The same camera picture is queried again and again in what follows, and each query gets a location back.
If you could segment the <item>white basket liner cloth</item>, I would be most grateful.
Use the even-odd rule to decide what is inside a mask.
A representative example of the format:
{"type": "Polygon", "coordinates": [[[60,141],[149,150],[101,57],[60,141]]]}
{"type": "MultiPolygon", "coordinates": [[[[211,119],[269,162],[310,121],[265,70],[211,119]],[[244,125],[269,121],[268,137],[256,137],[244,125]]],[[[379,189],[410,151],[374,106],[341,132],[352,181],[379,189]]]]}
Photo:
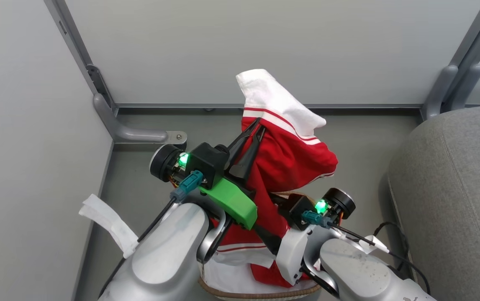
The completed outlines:
{"type": "Polygon", "coordinates": [[[275,299],[300,298],[320,289],[312,280],[303,279],[290,287],[261,283],[253,276],[251,265],[226,265],[214,260],[199,265],[200,285],[210,294],[223,298],[275,299]]]}

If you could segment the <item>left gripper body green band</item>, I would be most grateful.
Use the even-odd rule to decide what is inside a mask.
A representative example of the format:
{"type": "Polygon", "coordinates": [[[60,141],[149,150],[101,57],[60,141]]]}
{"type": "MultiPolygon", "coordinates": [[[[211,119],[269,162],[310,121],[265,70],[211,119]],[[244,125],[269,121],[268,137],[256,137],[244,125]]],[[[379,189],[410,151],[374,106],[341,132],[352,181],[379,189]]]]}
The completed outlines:
{"type": "Polygon", "coordinates": [[[188,195],[195,190],[205,194],[210,200],[232,218],[234,223],[251,230],[257,220],[257,206],[252,193],[242,187],[227,173],[229,161],[225,167],[224,177],[211,189],[205,189],[206,180],[199,171],[186,174],[185,168],[190,152],[184,152],[176,145],[162,145],[152,156],[150,173],[163,182],[175,184],[170,199],[178,204],[186,202],[188,195]]]}

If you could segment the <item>grey frame floor rail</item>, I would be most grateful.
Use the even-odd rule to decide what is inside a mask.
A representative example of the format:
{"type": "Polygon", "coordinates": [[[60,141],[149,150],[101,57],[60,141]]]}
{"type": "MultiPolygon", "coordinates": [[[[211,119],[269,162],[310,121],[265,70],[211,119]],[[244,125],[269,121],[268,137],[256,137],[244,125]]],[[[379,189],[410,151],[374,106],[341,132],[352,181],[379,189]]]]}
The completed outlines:
{"type": "MultiPolygon", "coordinates": [[[[243,109],[244,105],[239,103],[217,103],[217,104],[198,104],[198,103],[119,103],[118,108],[126,109],[194,109],[194,110],[217,110],[217,109],[243,109]]],[[[311,110],[325,109],[421,109],[422,104],[305,104],[305,107],[311,110]]]]}

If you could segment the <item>red and white garment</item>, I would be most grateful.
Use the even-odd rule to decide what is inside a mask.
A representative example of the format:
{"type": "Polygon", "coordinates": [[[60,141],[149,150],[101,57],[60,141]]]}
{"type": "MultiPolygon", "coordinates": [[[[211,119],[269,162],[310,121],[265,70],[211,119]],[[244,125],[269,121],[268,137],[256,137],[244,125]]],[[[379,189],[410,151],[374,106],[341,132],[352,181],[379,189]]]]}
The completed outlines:
{"type": "Polygon", "coordinates": [[[279,213],[269,194],[297,190],[331,176],[339,161],[314,135],[326,120],[301,104],[267,70],[244,71],[236,80],[245,97],[241,128],[245,130],[255,118],[261,118],[265,127],[247,182],[248,190],[256,193],[256,225],[277,235],[269,220],[279,213]]]}

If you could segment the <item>grey fabric sofa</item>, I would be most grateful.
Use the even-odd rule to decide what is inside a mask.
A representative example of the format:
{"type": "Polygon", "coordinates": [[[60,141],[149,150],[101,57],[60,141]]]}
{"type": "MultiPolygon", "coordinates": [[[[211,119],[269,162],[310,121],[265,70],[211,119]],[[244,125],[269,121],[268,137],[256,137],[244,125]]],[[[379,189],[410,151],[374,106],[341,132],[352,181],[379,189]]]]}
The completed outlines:
{"type": "Polygon", "coordinates": [[[480,301],[480,107],[440,114],[395,153],[388,184],[437,301],[480,301]]]}

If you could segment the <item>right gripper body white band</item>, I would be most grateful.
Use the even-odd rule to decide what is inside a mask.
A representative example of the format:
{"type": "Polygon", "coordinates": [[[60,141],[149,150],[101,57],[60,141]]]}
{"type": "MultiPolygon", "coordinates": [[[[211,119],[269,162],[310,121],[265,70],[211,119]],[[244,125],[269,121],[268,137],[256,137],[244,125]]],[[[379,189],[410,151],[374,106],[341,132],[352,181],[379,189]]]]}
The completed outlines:
{"type": "MultiPolygon", "coordinates": [[[[292,193],[286,192],[276,195],[278,213],[280,205],[290,194],[292,193]]],[[[327,273],[319,272],[315,263],[320,258],[322,245],[326,241],[346,237],[334,226],[339,226],[342,220],[353,213],[355,203],[346,192],[337,188],[329,189],[320,200],[311,202],[315,210],[302,214],[308,227],[304,231],[293,227],[288,229],[280,241],[276,264],[282,278],[290,284],[295,284],[305,274],[321,286],[334,286],[335,282],[327,273]]]]}

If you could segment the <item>black post bracket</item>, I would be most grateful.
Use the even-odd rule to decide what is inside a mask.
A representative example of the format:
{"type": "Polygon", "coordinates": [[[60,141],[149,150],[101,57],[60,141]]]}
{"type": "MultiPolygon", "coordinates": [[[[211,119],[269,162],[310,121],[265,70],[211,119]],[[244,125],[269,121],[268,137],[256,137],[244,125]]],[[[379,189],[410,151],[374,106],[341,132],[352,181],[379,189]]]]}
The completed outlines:
{"type": "Polygon", "coordinates": [[[108,106],[111,109],[114,109],[115,103],[114,103],[114,101],[111,97],[111,94],[108,90],[108,87],[107,87],[106,82],[105,82],[105,80],[102,76],[102,73],[100,72],[100,69],[93,64],[87,64],[85,66],[85,68],[86,68],[87,74],[89,74],[89,76],[91,78],[91,81],[94,84],[97,92],[104,97],[108,106]]]}

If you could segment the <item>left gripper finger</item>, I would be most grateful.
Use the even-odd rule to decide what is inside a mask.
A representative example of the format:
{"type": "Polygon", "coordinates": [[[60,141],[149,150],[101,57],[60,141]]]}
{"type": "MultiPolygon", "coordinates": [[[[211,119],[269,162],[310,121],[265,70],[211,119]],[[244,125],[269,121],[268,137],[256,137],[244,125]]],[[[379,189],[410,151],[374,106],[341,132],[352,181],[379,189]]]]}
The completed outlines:
{"type": "Polygon", "coordinates": [[[228,161],[236,161],[238,156],[242,153],[242,149],[244,148],[247,139],[252,135],[253,131],[257,129],[261,118],[255,118],[253,121],[244,131],[232,141],[232,143],[228,146],[228,153],[229,153],[229,160],[228,161]]]}
{"type": "Polygon", "coordinates": [[[265,127],[259,127],[251,136],[251,144],[246,149],[246,152],[236,162],[230,166],[228,173],[238,182],[248,182],[251,175],[252,166],[255,162],[259,147],[265,134],[265,127]]]}

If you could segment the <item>grey curved frame foot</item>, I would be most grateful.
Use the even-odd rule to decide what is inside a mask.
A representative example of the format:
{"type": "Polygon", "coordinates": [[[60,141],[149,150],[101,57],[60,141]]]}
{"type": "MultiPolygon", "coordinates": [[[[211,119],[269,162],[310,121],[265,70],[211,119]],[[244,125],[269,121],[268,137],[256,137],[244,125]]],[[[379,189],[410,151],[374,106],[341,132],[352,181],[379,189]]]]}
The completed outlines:
{"type": "Polygon", "coordinates": [[[114,143],[117,144],[173,144],[187,143],[183,131],[165,131],[151,128],[131,128],[121,123],[108,106],[102,94],[94,94],[92,104],[114,143]]]}
{"type": "Polygon", "coordinates": [[[452,93],[452,96],[447,103],[447,111],[465,108],[466,102],[479,80],[480,64],[471,65],[454,90],[454,93],[452,93]]]}
{"type": "Polygon", "coordinates": [[[457,73],[458,66],[456,65],[448,65],[441,70],[426,97],[425,103],[420,109],[420,115],[423,121],[432,119],[441,114],[443,100],[446,97],[450,86],[454,82],[457,73]]]}

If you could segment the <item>white fabric strip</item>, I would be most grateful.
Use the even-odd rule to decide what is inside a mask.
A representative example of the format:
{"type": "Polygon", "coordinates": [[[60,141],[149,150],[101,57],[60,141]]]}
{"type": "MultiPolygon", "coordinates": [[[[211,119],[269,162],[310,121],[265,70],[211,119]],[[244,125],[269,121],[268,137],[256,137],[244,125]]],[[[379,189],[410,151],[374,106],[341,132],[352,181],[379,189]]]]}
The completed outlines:
{"type": "Polygon", "coordinates": [[[139,244],[138,236],[134,231],[98,196],[91,194],[82,204],[79,215],[89,218],[104,228],[123,252],[123,258],[129,258],[139,244]]]}

